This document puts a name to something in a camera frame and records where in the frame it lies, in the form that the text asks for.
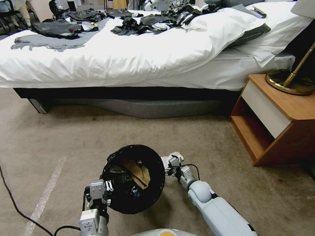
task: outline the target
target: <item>white duvet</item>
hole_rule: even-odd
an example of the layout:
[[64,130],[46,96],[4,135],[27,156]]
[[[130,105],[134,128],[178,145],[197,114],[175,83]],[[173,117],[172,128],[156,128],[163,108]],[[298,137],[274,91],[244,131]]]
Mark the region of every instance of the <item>white duvet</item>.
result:
[[84,47],[64,52],[45,47],[30,51],[28,46],[12,50],[15,38],[34,34],[28,30],[1,40],[0,87],[117,86],[181,74],[206,64],[265,19],[225,8],[196,17],[189,29],[139,36],[110,32],[121,23],[109,20]]

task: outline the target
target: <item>bed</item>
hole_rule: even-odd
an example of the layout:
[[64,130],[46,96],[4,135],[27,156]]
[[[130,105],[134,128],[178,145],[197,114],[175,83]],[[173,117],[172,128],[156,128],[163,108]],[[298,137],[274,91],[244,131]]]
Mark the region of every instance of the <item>bed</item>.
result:
[[[293,5],[254,4],[269,17],[259,20],[223,9],[196,17],[185,29],[159,35],[113,35],[110,29],[121,24],[115,18],[85,47],[64,52],[45,47],[11,50],[15,38],[33,33],[26,30],[0,41],[6,55],[0,57],[0,87],[14,88],[40,113],[46,113],[50,104],[75,103],[143,118],[203,114],[218,107],[217,101],[230,100],[233,105],[248,74],[291,69],[294,56],[282,50],[311,22],[293,15]],[[281,7],[282,15],[276,7]],[[222,25],[211,23],[218,20]],[[270,33],[226,48],[264,23],[271,25]]]

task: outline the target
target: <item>lamp base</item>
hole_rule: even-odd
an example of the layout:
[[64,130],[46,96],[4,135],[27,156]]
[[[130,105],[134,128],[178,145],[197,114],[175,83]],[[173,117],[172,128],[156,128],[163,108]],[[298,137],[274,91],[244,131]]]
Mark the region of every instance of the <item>lamp base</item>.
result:
[[309,95],[315,90],[314,82],[309,78],[301,78],[303,84],[292,81],[288,87],[284,87],[283,84],[289,75],[290,72],[287,70],[272,70],[266,74],[265,80],[272,87],[289,94]]

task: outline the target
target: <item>yellow sticker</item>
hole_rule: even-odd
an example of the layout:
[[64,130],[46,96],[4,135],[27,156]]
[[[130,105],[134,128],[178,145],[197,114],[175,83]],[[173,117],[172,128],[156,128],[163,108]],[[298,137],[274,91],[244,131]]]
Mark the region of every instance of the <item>yellow sticker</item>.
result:
[[171,232],[163,232],[160,236],[174,236]]

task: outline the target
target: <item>brass lamp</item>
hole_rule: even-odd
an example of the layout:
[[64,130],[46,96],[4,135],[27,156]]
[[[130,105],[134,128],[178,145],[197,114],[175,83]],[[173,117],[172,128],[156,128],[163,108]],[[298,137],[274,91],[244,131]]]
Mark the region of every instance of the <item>brass lamp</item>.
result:
[[[315,0],[298,0],[291,9],[291,12],[297,15],[315,18]],[[287,70],[274,70],[268,72],[265,77],[267,83],[286,93],[295,95],[311,94],[315,90],[314,81],[309,78],[300,78],[299,83],[295,83],[293,80],[314,48],[315,42],[293,72],[290,73]]]

